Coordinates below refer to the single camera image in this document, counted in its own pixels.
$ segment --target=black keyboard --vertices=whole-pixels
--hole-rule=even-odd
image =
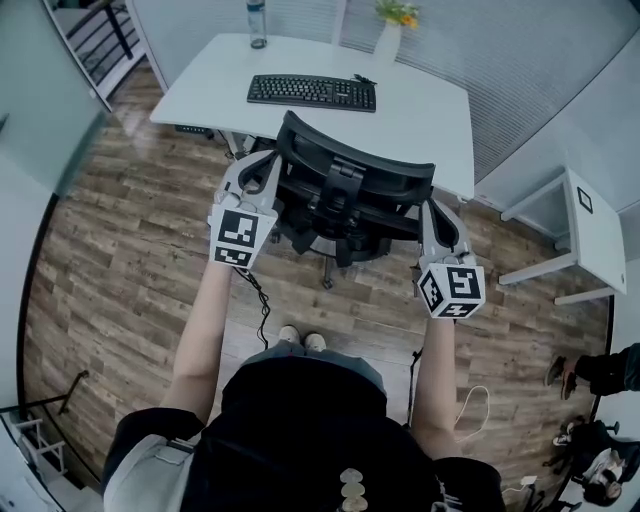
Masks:
[[[247,101],[375,112],[376,90],[372,84],[326,76],[256,75]]]

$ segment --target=sneaker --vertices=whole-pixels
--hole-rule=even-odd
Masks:
[[[327,342],[324,341],[324,337],[321,334],[313,332],[304,339],[304,346],[307,350],[322,352],[327,348]]]
[[[553,446],[567,446],[571,442],[571,436],[563,434],[553,438]]]
[[[560,378],[564,371],[564,363],[566,357],[556,357],[555,361],[549,366],[546,375],[544,376],[544,385],[551,386],[556,380]]]
[[[576,390],[576,374],[573,372],[565,372],[562,376],[562,393],[563,400],[569,400],[571,394]]]
[[[300,333],[293,325],[285,325],[280,329],[280,337],[278,339],[289,343],[300,343]]]

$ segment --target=desk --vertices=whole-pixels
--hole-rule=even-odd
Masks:
[[[303,74],[377,82],[377,112],[247,103],[254,75]],[[191,61],[151,114],[151,121],[275,139],[287,110],[348,146],[384,158],[434,163],[433,185],[474,195],[467,92],[440,78],[371,54],[316,41],[269,36],[262,50],[246,34],[219,34]]]
[[[627,293],[626,263],[620,216],[591,186],[571,169],[565,171],[537,192],[506,210],[503,221],[521,213],[541,197],[562,187],[569,216],[569,238],[563,242],[570,249],[544,263],[500,276],[500,284],[513,284],[532,277],[578,264],[609,287],[557,297],[556,305]]]

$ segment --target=wooden floor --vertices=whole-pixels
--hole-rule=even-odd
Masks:
[[[208,257],[207,212],[227,166],[215,142],[149,122],[160,97],[146,62],[115,95],[114,115],[56,208],[29,303],[27,398],[64,392],[76,373],[89,370],[60,424],[97,471],[118,421],[157,405],[168,386]],[[603,352],[606,302],[553,305],[556,295],[596,286],[577,272],[498,285],[500,274],[556,255],[551,244],[476,203],[459,213],[485,268],[488,299],[457,327],[459,407],[472,386],[491,391],[485,430],[463,450],[493,464],[505,487],[537,475],[550,491],[559,477],[541,463],[552,453],[551,439],[563,421],[589,414],[592,397],[581,386],[562,402],[559,387],[544,388],[542,378],[558,351]],[[324,334],[330,348],[366,358],[384,377],[389,416],[404,422],[409,363],[427,317],[410,283],[416,258],[415,244],[395,243],[389,256],[354,265],[325,291],[319,256],[299,256],[286,240],[267,245],[254,268],[273,307],[267,336],[273,341],[293,323]],[[261,348],[258,297],[235,277],[219,390]],[[485,403],[481,391],[474,393],[460,436],[480,427]],[[510,492],[505,500],[521,497]]]

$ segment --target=white cable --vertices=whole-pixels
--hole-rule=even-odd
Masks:
[[[527,485],[523,485],[522,489],[514,489],[513,487],[509,487],[508,489],[505,489],[504,491],[502,491],[502,494],[504,494],[507,491],[513,491],[513,492],[522,492],[524,491],[528,486]]]
[[[456,425],[458,424],[458,420],[460,420],[460,418],[464,414],[464,410],[467,408],[467,403],[469,403],[469,398],[471,398],[471,393],[473,393],[476,389],[484,389],[486,391],[486,393],[487,393],[487,416],[484,419],[484,422],[482,423],[482,426],[478,430],[476,430],[473,434],[468,435],[467,437],[463,437],[462,439],[458,439],[456,441],[456,443],[461,443],[462,441],[466,441],[467,439],[471,439],[476,434],[479,434],[480,432],[482,432],[482,429],[484,429],[485,425],[487,424],[487,421],[489,421],[489,416],[491,415],[491,393],[489,393],[489,390],[484,386],[473,386],[471,388],[471,390],[469,391],[469,394],[467,395],[467,399],[464,401],[464,405],[462,406],[462,410],[460,411],[460,414],[458,414],[458,417],[456,418],[456,423],[455,424]]]

